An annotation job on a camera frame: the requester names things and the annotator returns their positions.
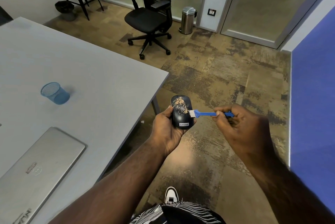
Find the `debris on mouse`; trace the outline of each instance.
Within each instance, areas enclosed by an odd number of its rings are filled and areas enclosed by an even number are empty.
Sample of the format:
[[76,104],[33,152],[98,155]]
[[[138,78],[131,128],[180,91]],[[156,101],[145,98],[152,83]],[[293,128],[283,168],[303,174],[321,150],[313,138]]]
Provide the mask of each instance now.
[[187,105],[186,105],[186,103],[184,102],[184,100],[182,99],[181,96],[173,101],[173,106],[178,106],[180,111],[184,114],[187,114],[189,112],[189,110],[187,108]]

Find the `laptop lid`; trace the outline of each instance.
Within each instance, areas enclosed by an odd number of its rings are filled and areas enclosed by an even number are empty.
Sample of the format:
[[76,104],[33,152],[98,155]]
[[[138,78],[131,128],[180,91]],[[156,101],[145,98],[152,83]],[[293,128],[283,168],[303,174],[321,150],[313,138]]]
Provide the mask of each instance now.
[[0,178],[0,220],[27,224],[85,148],[50,127]]

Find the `blue mesh pen holder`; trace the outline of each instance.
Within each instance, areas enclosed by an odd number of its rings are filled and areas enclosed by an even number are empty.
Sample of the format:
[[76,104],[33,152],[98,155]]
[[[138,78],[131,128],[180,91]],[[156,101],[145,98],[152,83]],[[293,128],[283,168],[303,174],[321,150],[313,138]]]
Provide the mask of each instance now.
[[51,82],[42,87],[41,95],[57,105],[64,104],[70,99],[70,94],[57,82]]

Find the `patterned carpet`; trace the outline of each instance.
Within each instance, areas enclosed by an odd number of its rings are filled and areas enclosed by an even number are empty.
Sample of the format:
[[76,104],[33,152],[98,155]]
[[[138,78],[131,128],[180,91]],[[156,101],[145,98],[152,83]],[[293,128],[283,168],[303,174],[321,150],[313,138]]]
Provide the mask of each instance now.
[[[288,77],[290,55],[219,33],[195,28],[191,35],[169,30],[172,39],[160,41],[171,50],[167,56],[156,44],[139,59],[142,40],[128,46],[127,38],[140,33],[124,22],[128,8],[103,2],[105,11],[93,2],[90,21],[81,10],[73,22],[61,19],[47,26],[170,73],[158,92],[161,109],[176,94],[190,97],[194,109],[211,112],[214,107],[238,103],[268,116],[279,155],[287,159]],[[150,135],[154,112],[148,106],[143,117],[115,156],[111,172]],[[207,205],[228,224],[277,223],[265,195],[241,160],[232,151],[210,117],[200,117],[182,138],[148,188],[136,212],[162,202],[165,190],[174,186],[179,197]]]

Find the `white bristles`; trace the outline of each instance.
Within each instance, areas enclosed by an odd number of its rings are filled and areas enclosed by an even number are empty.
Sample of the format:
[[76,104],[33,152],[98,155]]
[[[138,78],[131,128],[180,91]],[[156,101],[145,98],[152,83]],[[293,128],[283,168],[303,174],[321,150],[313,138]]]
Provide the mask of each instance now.
[[191,117],[195,117],[194,110],[190,110],[189,112],[190,112],[190,116],[191,116]]

